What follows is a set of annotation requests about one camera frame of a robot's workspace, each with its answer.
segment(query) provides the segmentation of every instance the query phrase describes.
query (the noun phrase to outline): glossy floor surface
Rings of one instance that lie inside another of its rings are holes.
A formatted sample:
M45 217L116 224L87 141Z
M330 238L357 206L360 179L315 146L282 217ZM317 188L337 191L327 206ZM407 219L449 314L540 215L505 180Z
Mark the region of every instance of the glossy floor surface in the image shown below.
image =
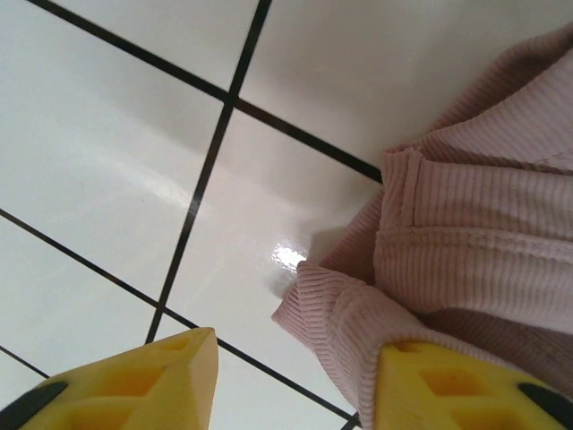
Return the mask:
M270 315L422 133L570 0L0 0L0 403L194 324L212 430L358 425Z

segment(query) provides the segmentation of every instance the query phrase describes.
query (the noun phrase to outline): yellow plastic object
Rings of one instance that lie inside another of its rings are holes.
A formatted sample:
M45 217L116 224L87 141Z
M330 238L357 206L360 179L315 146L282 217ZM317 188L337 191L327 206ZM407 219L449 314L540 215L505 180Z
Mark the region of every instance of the yellow plastic object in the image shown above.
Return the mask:
M376 430L562 430L519 391L534 377L429 343L382 348Z
M207 430L218 373L212 329L194 329L54 376L69 385L22 430Z

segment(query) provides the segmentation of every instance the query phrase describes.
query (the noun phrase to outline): ribbed knit fabric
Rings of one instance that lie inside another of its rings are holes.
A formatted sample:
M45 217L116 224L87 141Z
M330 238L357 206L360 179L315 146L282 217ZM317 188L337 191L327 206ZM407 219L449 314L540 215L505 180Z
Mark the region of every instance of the ribbed knit fabric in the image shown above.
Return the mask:
M501 55L273 319L373 429L384 343L430 341L573 396L573 24Z

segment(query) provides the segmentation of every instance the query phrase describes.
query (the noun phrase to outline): pink sweater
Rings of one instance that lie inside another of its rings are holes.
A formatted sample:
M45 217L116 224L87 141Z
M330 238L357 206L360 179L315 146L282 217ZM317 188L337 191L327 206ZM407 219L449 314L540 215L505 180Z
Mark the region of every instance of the pink sweater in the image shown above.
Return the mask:
M372 429L378 353L425 340L573 396L573 24L501 55L424 137L273 319Z

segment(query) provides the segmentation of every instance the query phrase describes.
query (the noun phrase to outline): white tile floor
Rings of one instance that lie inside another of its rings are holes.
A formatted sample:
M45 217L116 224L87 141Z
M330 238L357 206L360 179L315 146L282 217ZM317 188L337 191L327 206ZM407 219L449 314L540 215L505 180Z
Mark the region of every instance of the white tile floor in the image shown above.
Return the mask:
M33 368L141 345L161 300L255 360L220 350L212 429L352 428L269 317L296 263L324 254L378 185L350 155L231 111L255 11L240 97L376 164L503 48L573 19L573 2L275 0L266 21L268 0L57 3L219 87L227 110L48 0L0 0L0 347L30 364L0 352L0 406L41 381ZM164 315L151 336L183 329Z

